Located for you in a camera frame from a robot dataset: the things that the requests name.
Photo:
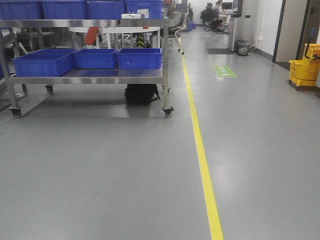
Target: orange object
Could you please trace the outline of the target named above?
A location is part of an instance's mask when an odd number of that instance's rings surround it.
[[[99,27],[89,27],[88,32],[86,33],[84,42],[87,45],[93,45],[96,42],[96,38],[98,35]]]

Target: computer monitor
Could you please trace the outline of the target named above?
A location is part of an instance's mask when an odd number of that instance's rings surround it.
[[[181,3],[176,3],[175,4],[175,10],[177,12],[182,12],[182,4]]]
[[[232,2],[223,2],[222,9],[232,9]]]

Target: floor mat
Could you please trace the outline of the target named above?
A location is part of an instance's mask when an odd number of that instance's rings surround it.
[[[221,55],[232,55],[233,52],[229,51],[227,48],[207,48],[208,54],[221,54]]]

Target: metal shelf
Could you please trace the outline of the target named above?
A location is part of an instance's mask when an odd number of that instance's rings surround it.
[[[163,27],[163,64],[157,70],[101,70],[101,69],[73,69],[61,77],[16,77],[9,74],[8,60],[5,56],[5,46],[12,42],[15,56],[19,56],[16,35],[3,37],[0,31],[0,60],[5,83],[10,97],[13,115],[21,117],[21,106],[18,105],[14,84],[22,84],[27,95],[26,84],[44,84],[48,93],[53,92],[54,84],[163,84],[163,104],[161,109],[167,117],[171,117],[173,107],[169,105],[168,83],[168,19],[121,19],[121,20],[0,20],[3,28],[37,28],[37,37],[42,39],[41,28],[70,28],[70,27]]]
[[[60,77],[16,77],[12,84],[163,84],[163,69],[72,69]]]
[[[70,28],[70,27],[164,27],[168,19],[120,20],[0,20],[4,28]]]

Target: black backpack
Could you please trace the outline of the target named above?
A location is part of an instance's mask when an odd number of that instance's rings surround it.
[[[143,105],[160,99],[156,84],[128,84],[124,96],[130,103]]]

